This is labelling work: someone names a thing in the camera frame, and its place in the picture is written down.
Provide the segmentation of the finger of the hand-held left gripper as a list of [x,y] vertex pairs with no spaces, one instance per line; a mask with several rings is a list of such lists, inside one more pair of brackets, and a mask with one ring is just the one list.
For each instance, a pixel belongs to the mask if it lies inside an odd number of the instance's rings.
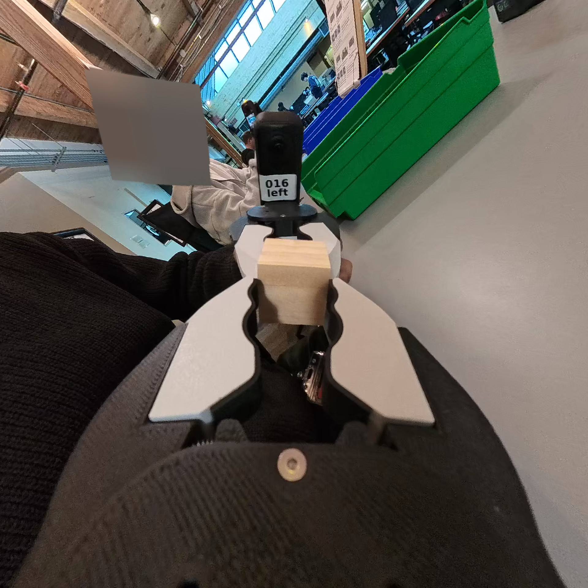
[[234,253],[242,277],[256,279],[258,261],[264,241],[273,236],[274,229],[262,224],[246,224],[235,243]]
[[342,244],[339,237],[323,222],[310,222],[299,227],[299,238],[308,237],[313,242],[326,246],[330,261],[330,277],[337,278],[341,270]]

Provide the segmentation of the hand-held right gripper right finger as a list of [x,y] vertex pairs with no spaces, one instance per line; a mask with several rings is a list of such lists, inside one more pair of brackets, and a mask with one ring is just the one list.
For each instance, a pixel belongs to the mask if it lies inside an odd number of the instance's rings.
[[380,440],[388,425],[435,424],[423,387],[394,320],[340,278],[327,292],[322,408],[339,425],[367,426]]

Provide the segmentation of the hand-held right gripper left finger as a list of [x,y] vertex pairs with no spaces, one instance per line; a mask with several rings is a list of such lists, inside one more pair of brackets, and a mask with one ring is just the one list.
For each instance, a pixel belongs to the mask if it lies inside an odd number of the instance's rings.
[[253,412],[262,397],[257,282],[244,277],[187,321],[148,419],[210,430]]

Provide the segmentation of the smooth pale wooden cube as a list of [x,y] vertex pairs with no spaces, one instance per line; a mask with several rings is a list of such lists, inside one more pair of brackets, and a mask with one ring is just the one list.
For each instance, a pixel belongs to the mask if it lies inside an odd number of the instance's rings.
[[262,324],[322,326],[331,264],[325,242],[268,238],[257,263]]

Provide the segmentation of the green plastic bin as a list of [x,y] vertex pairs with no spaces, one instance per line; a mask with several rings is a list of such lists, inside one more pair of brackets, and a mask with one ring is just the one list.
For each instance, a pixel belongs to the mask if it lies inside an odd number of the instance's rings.
[[303,162],[302,185],[356,219],[500,84],[486,1],[472,1],[385,72]]

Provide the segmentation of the person's left forearm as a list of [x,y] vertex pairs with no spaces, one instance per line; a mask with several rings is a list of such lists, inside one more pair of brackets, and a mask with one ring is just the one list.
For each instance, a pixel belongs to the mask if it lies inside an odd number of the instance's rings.
[[186,320],[241,277],[234,246],[176,254],[162,273],[160,309],[170,319]]

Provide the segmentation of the grey desk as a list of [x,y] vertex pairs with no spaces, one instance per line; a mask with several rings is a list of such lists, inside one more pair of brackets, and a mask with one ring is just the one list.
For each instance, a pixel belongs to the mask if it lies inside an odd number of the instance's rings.
[[343,250],[484,411],[587,587],[587,1],[489,14],[501,85],[342,223]]

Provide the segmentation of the black chair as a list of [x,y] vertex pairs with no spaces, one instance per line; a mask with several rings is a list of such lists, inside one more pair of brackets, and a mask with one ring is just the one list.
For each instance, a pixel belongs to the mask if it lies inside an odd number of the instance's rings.
[[152,209],[146,214],[146,222],[164,231],[179,243],[190,245],[197,251],[212,252],[222,247],[210,234],[198,224],[188,220],[173,210],[171,203]]

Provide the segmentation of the metal key clip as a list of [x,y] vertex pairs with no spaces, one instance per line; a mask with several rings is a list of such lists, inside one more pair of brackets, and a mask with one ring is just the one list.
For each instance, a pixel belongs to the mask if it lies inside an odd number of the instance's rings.
[[322,406],[324,367],[325,352],[315,350],[306,368],[297,374],[307,399],[318,406]]

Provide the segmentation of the stack of blue plastic bins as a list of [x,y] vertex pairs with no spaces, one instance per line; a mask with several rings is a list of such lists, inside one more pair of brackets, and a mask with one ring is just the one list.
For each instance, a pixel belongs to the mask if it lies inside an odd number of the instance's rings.
[[303,153],[306,156],[316,149],[381,76],[382,69],[378,66],[360,81],[358,88],[351,90],[344,98],[337,96],[326,109],[315,117],[304,131]]

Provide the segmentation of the printed instruction sheet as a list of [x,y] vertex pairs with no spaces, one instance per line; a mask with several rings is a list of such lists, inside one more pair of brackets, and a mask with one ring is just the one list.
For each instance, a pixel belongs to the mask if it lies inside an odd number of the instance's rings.
[[344,98],[359,87],[352,1],[324,1],[324,5],[334,55],[337,93]]

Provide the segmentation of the wooden sign board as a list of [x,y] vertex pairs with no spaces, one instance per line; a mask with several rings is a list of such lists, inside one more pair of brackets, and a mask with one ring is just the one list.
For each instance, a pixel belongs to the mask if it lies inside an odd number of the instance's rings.
[[352,1],[353,19],[355,25],[355,36],[358,57],[357,84],[368,74],[368,62],[366,55],[366,43],[364,37],[364,18],[361,8],[362,1]]

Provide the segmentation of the person's black sweater torso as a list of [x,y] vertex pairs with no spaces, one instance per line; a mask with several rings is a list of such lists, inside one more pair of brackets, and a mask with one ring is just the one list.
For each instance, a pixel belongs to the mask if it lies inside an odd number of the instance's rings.
[[1,233],[1,587],[305,587],[268,500],[268,447],[299,389],[261,348],[261,408],[145,425],[179,334],[160,309],[167,262],[91,240]]

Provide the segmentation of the black device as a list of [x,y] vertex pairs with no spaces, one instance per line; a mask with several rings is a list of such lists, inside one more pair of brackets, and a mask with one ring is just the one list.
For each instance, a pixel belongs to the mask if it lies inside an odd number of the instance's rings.
[[543,1],[493,1],[500,23],[515,19]]

